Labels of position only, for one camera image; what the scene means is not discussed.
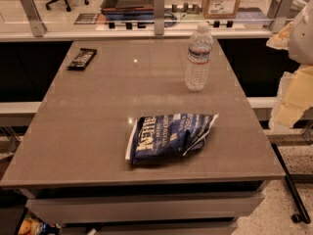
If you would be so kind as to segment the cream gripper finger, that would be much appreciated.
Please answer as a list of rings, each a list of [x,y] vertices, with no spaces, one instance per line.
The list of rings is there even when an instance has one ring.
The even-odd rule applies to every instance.
[[[300,65],[281,77],[273,107],[274,127],[293,127],[304,112],[313,106],[313,67]]]
[[[288,23],[277,34],[270,37],[266,46],[276,50],[288,50],[292,25],[293,22]]]

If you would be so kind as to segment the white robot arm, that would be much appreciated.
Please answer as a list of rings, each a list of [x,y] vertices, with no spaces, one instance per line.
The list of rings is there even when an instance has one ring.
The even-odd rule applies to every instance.
[[[287,50],[289,58],[299,63],[294,73],[283,73],[269,120],[271,130],[286,131],[313,106],[313,0],[266,46]]]

